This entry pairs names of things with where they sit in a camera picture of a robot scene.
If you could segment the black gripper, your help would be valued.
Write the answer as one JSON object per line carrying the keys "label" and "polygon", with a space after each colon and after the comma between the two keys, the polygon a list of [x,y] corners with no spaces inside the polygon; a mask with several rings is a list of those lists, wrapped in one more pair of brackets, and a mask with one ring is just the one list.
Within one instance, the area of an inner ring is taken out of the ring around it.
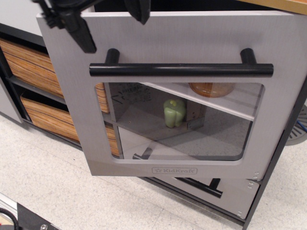
{"label": "black gripper", "polygon": [[84,53],[95,53],[96,46],[81,12],[96,4],[95,0],[33,0],[40,6],[50,28],[65,28]]}

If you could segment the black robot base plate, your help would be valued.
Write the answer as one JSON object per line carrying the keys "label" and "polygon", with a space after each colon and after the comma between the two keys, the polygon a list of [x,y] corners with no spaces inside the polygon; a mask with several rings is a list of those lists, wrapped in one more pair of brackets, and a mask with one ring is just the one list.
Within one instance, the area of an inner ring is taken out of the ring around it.
{"label": "black robot base plate", "polygon": [[2,207],[0,215],[11,223],[0,223],[1,230],[59,230],[57,226],[19,203],[17,203],[17,215]]}

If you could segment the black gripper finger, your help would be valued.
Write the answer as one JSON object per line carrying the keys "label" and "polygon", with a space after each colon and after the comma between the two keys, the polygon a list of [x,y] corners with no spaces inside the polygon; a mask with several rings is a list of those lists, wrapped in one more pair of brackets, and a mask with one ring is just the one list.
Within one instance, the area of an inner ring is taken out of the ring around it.
{"label": "black gripper finger", "polygon": [[150,0],[124,0],[125,6],[130,15],[145,25],[150,17],[151,1]]}

